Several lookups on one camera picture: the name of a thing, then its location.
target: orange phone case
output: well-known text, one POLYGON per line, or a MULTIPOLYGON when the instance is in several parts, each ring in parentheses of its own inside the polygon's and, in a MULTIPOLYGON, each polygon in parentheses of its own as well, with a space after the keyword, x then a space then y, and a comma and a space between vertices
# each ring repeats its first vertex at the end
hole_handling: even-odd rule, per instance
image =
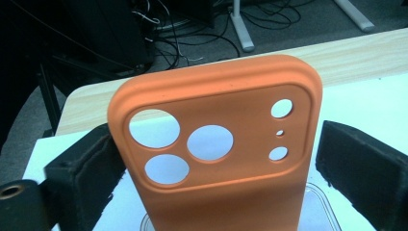
POLYGON ((321 95, 309 65, 264 56, 135 77, 115 93, 108 123, 155 230, 296 230, 321 95), (271 109, 283 99, 292 107, 274 116, 271 109), (155 148, 135 141, 131 119, 149 109, 177 119, 174 142, 155 148), (206 125, 222 126, 233 137, 228 153, 213 161, 196 158, 187 146, 206 125), (285 157, 272 160, 275 147, 286 148, 285 157), (189 171, 180 182, 161 184, 146 165, 168 153, 189 171))

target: table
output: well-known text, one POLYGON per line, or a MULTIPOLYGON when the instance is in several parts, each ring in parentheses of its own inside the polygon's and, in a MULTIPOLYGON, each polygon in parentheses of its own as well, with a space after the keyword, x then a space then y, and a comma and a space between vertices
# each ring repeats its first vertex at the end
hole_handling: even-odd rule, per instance
MULTIPOLYGON (((333 120, 354 126, 399 151, 408 153, 408 143, 403 139, 406 137, 408 123, 400 122, 408 117, 406 41, 408 29, 273 53, 301 58, 313 66, 322 78, 323 101, 308 182, 319 186, 325 193, 343 230, 373 228, 352 208, 348 200, 329 188, 316 171, 319 131, 325 119, 333 120)), ((86 86, 74 91, 67 99, 58 136, 38 140, 24 178, 41 182, 44 179, 42 168, 49 161, 83 137, 88 130, 106 122, 109 100, 125 81, 86 86)), ((125 181, 129 182, 130 179, 126 180, 126 177, 129 175, 125 175, 125 181)), ((117 214, 126 214, 121 211, 122 208, 135 212, 128 214, 138 219, 144 216, 143 210, 138 208, 140 200, 135 198, 135 192, 132 184, 119 184, 114 192, 118 201, 115 205, 108 205, 104 217, 96 226, 98 230, 129 229, 126 222, 112 224, 107 221, 117 214)))
MULTIPOLYGON (((323 85, 328 87, 408 72, 407 43, 408 29, 402 29, 269 54, 298 57, 310 64, 319 73, 323 85)), ((56 136, 90 130, 106 123, 108 104, 117 88, 127 80, 84 86, 71 93, 66 99, 56 136)))

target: white desk leg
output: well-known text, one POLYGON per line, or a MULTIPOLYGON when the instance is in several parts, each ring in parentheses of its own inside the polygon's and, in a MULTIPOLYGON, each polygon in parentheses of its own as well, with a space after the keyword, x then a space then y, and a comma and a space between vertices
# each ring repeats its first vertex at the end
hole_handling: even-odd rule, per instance
POLYGON ((354 5, 348 0, 334 0, 342 10, 354 21, 355 24, 363 31, 370 32, 374 29, 372 24, 354 5))
POLYGON ((233 12, 231 13, 231 20, 234 24, 235 31, 240 39, 241 46, 244 52, 251 52, 255 49, 251 36, 246 30, 245 24, 243 24, 240 14, 240 0, 234 0, 233 12))

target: phone case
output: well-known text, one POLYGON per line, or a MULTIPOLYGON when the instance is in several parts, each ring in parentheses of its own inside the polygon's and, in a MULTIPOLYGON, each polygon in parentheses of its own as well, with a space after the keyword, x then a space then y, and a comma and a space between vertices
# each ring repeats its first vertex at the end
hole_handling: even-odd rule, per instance
POLYGON ((132 78, 108 123, 155 230, 296 230, 321 95, 309 65, 264 56, 132 78))

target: light wood surface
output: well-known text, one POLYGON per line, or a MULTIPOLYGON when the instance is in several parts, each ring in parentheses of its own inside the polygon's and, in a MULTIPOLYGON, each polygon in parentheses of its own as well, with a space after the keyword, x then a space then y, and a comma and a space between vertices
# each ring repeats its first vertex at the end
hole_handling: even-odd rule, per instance
MULTIPOLYGON (((267 53, 298 57, 320 75, 325 87, 408 72, 408 29, 267 53)), ((90 130, 107 122, 115 91, 128 79, 84 86, 65 102, 56 135, 90 130)))

